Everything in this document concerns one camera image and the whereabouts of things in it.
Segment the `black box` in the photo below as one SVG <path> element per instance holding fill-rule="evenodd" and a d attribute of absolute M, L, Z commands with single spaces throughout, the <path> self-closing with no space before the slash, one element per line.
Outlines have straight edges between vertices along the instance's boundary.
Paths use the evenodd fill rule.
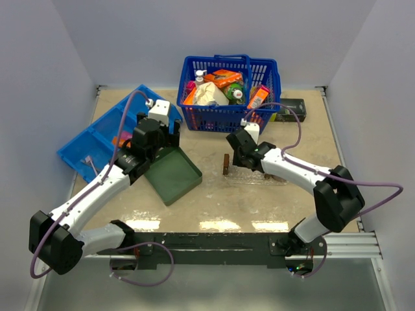
<path fill-rule="evenodd" d="M 281 98 L 280 103 L 284 106 L 291 108 L 297 114 L 300 122 L 303 122 L 307 111 L 305 110 L 304 99 L 300 98 Z M 275 116 L 271 116 L 271 121 L 278 122 L 296 122 L 294 115 L 290 113 L 288 109 L 281 107 L 279 112 L 275 113 Z"/>

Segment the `beige table surface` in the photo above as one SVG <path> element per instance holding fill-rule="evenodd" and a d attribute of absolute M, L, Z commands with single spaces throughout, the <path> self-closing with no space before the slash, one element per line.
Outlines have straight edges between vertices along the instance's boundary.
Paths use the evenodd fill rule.
<path fill-rule="evenodd" d="M 154 91 L 176 102 L 176 90 Z M 116 105 L 131 89 L 103 89 L 93 120 Z M 340 163 L 326 109 L 317 90 L 283 90 L 282 98 L 303 98 L 307 118 L 303 138 L 290 153 L 316 165 L 335 167 Z M 284 147 L 297 138 L 295 123 L 270 122 L 259 141 Z M 189 131 L 181 127 L 180 146 L 202 171 L 203 182 L 177 202 L 166 207 L 144 178 L 109 201 L 85 229 L 106 225 L 114 219 L 136 231 L 161 232 L 281 232 L 315 212 L 313 197 L 292 183 L 287 185 L 243 185 L 230 183 L 222 175 L 225 153 L 232 155 L 225 133 Z M 77 177 L 73 194 L 85 187 Z M 355 222 L 344 231 L 357 232 Z"/>

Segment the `bottle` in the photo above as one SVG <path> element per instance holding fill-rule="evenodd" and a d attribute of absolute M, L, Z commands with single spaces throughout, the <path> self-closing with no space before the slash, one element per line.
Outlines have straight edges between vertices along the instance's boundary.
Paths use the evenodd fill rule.
<path fill-rule="evenodd" d="M 230 104 L 243 104 L 244 92 L 243 86 L 239 83 L 232 83 L 222 89 L 225 96 L 230 99 Z"/>
<path fill-rule="evenodd" d="M 195 84 L 196 87 L 201 86 L 203 83 L 205 83 L 205 80 L 203 79 L 203 76 L 205 73 L 207 73 L 207 70 L 196 70 L 196 78 L 195 78 Z"/>

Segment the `basket handle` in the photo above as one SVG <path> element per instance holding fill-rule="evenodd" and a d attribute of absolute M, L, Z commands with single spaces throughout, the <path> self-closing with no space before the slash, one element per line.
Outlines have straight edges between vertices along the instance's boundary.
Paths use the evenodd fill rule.
<path fill-rule="evenodd" d="M 251 85 L 252 85 L 252 71 L 251 71 L 249 56 L 246 54 L 231 54 L 231 55 L 216 54 L 213 57 L 215 58 L 241 58 L 241 59 L 246 60 L 246 68 L 248 70 L 248 87 L 246 88 L 245 97 L 246 97 L 246 100 L 249 100 L 249 94 L 250 94 Z"/>

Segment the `white wall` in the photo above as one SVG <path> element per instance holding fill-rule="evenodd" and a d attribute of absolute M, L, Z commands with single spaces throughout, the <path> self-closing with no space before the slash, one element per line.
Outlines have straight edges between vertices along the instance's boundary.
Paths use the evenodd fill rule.
<path fill-rule="evenodd" d="M 69 192 L 56 151 L 91 119 L 94 85 L 50 0 L 0 1 L 0 310 L 23 310 L 29 220 Z"/>
<path fill-rule="evenodd" d="M 355 178 L 406 187 L 364 217 L 375 229 L 400 310 L 415 305 L 415 2 L 377 0 L 328 88 L 329 107 Z M 389 191 L 363 189 L 367 203 Z"/>
<path fill-rule="evenodd" d="M 53 0 L 98 84 L 177 86 L 187 55 L 274 58 L 285 86 L 325 86 L 375 0 Z"/>

